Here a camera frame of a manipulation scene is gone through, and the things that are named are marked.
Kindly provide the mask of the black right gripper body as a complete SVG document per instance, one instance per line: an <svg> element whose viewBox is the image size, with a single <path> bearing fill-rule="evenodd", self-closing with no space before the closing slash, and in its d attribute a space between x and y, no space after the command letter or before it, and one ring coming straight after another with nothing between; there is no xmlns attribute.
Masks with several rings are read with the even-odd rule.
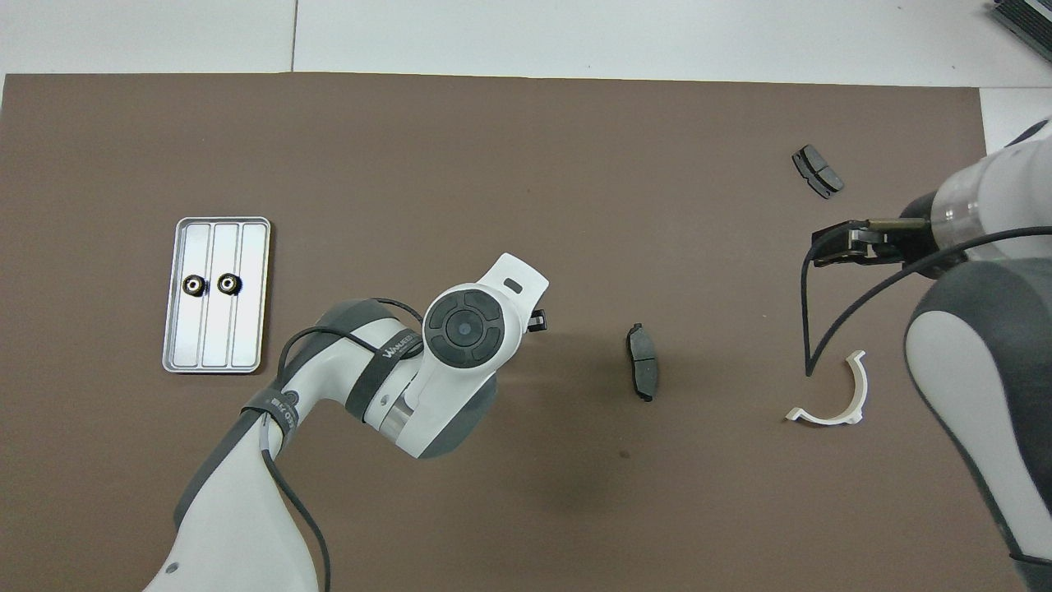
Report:
<svg viewBox="0 0 1052 592"><path fill-rule="evenodd" d="M871 256L863 265L913 265L940 250L932 230L932 210L936 192L913 200L897 218L867 219L865 232L878 236L871 243Z"/></svg>

